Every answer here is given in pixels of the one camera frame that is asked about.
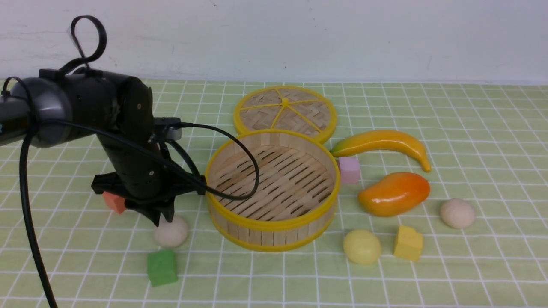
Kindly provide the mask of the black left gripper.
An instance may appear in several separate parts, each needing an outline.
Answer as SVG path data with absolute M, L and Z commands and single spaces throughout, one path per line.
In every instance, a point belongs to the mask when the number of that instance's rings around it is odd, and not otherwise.
M 205 194 L 204 189 L 134 148 L 102 135 L 98 139 L 115 171 L 96 175 L 92 190 L 96 194 L 111 193 L 124 198 L 127 209 L 142 214 L 156 227 L 173 221 L 178 195 Z

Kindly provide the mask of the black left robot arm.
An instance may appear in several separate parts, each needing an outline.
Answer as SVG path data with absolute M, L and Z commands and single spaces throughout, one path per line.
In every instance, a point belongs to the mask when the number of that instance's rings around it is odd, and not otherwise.
M 93 135 L 89 129 L 107 131 L 117 139 L 98 135 L 115 171 L 98 174 L 92 181 L 96 194 L 110 193 L 125 199 L 128 209 L 139 212 L 154 225 L 161 218 L 171 222 L 177 195 L 205 191 L 181 174 L 118 139 L 129 140 L 170 160 L 164 127 L 176 118 L 156 118 L 151 88 L 135 77 L 110 72 L 67 75 L 60 80 L 23 79 L 1 97 L 1 145 L 22 140 L 39 120 L 63 120 L 71 125 L 41 125 L 31 145 L 51 148 Z

